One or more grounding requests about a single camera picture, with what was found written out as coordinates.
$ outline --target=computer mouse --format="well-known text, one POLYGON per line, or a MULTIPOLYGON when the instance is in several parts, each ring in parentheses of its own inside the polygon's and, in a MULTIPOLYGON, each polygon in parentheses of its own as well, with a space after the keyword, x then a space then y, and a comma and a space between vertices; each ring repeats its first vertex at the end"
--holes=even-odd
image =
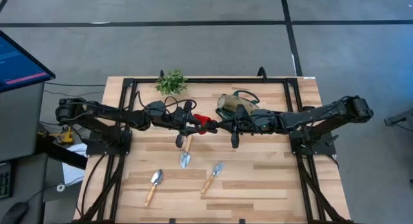
POLYGON ((9 210, 7 210, 5 216, 2 218, 0 224, 19 224, 27 213, 28 205, 26 202, 17 202, 9 210))

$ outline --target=wooden table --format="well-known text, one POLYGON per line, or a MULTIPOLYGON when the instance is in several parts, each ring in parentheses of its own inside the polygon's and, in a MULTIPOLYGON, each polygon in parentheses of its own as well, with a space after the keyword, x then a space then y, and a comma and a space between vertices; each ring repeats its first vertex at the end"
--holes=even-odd
MULTIPOLYGON (((103 104, 118 106, 123 79, 108 78, 103 104)), ((299 77, 298 81, 303 105, 320 106, 316 80, 299 77)), ((153 83, 138 84, 137 89, 141 91, 144 104, 165 99, 154 87, 153 83)), ((217 99, 222 93, 232 94, 235 90, 255 93, 261 100, 261 108, 287 111, 284 88, 273 83, 191 83, 188 84, 187 92, 176 98, 195 99, 197 107, 192 111, 193 114, 220 120, 215 114, 217 99)), ((296 108, 294 93, 292 88, 290 90, 296 108)), ((142 109, 138 101, 135 109, 142 109)), ((177 131, 150 127, 145 132, 132 132, 133 142, 125 161, 116 223, 168 223, 170 218, 176 218, 177 223, 238 223, 239 219, 246 219, 247 223, 307 222, 296 157, 291 153, 288 136, 244 135, 240 136, 239 148, 233 149, 230 134, 225 130, 219 130, 218 134, 194 135, 190 149, 191 162, 182 169, 179 157, 183 148, 175 147, 177 131), (220 161, 225 162, 224 170, 202 196, 200 190, 204 182, 220 161), (152 185, 150 178, 160 168, 164 171, 163 182, 157 187, 150 207, 146 209, 145 199, 152 185)), ((98 158, 89 158, 85 178, 89 177, 98 158)), ((339 214, 349 219, 336 164, 325 156, 314 158, 321 190, 339 214)), ((91 179, 85 199, 86 209, 102 189, 106 162, 107 157, 99 164, 91 179)), ((85 181, 79 196, 79 206, 85 181)), ((314 218, 317 218, 312 192, 310 197, 314 218)), ((111 201, 112 194, 109 194, 106 218, 111 201)))

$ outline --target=blue screen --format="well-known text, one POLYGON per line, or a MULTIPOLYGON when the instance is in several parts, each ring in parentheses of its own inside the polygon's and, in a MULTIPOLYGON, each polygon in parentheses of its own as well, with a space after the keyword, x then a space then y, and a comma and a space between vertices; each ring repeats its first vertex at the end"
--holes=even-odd
POLYGON ((48 72, 0 36, 0 92, 44 81, 48 72))

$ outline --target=computer monitor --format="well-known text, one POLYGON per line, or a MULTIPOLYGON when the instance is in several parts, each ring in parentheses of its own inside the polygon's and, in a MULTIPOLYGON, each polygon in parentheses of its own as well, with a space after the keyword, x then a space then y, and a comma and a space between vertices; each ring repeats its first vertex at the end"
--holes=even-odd
POLYGON ((0 31, 0 92, 54 78, 53 72, 0 31))

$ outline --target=green plant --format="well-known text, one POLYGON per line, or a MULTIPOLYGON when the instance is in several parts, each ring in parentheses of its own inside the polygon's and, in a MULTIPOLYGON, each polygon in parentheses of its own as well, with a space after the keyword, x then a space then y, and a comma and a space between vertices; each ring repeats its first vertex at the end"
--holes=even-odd
POLYGON ((186 90, 185 81, 188 78, 183 77, 182 71, 175 70, 168 72, 167 75, 159 78, 156 82, 156 90, 160 91, 162 95, 181 94, 186 90))

